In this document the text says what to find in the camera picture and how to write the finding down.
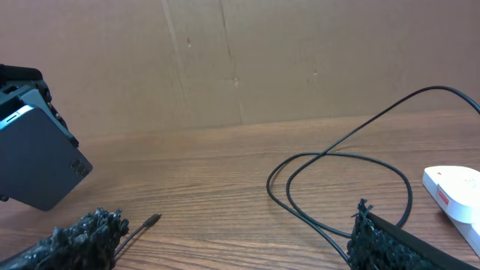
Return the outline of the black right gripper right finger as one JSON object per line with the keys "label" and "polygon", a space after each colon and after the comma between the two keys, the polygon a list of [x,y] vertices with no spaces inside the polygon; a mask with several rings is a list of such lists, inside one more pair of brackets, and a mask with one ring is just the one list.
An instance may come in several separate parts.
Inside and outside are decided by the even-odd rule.
{"label": "black right gripper right finger", "polygon": [[478,270],[371,213],[365,199],[354,214],[348,263],[358,270]]}

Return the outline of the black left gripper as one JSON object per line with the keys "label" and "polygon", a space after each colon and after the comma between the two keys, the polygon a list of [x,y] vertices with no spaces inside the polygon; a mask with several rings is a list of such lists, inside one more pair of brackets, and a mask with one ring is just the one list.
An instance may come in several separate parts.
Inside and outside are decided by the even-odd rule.
{"label": "black left gripper", "polygon": [[80,143],[68,130],[66,121],[52,105],[52,95],[42,73],[31,67],[1,64],[1,120],[25,104],[42,109],[71,144],[79,147]]}

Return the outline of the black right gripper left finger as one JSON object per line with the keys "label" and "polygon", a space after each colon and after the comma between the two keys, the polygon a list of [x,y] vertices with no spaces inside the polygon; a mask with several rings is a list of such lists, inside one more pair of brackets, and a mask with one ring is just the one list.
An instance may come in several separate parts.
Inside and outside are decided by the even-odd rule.
{"label": "black right gripper left finger", "polygon": [[129,231],[129,221],[121,211],[98,208],[67,228],[56,227],[52,235],[1,263],[2,269],[64,270],[115,267],[114,253]]}

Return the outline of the Samsung Galaxy smartphone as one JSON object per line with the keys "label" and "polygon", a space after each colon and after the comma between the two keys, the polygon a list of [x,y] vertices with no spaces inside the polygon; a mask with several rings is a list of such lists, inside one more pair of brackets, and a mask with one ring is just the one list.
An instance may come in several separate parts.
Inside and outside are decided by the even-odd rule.
{"label": "Samsung Galaxy smartphone", "polygon": [[1,195],[49,211],[93,166],[40,108],[1,121]]}

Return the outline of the white charger plug adapter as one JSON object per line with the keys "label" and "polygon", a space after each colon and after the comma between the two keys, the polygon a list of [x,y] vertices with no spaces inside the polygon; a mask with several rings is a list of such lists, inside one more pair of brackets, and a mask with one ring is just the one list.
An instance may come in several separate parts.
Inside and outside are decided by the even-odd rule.
{"label": "white charger plug adapter", "polygon": [[479,223],[479,171],[465,166],[430,166],[422,184],[455,221]]}

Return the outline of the white power strip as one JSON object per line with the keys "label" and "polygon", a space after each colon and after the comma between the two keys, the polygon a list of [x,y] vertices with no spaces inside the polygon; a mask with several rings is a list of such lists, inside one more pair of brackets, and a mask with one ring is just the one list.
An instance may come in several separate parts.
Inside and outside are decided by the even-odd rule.
{"label": "white power strip", "polygon": [[460,234],[465,238],[466,242],[475,252],[475,254],[480,256],[480,238],[479,238],[479,224],[478,223],[461,223],[453,218],[449,218],[450,221],[454,224]]}

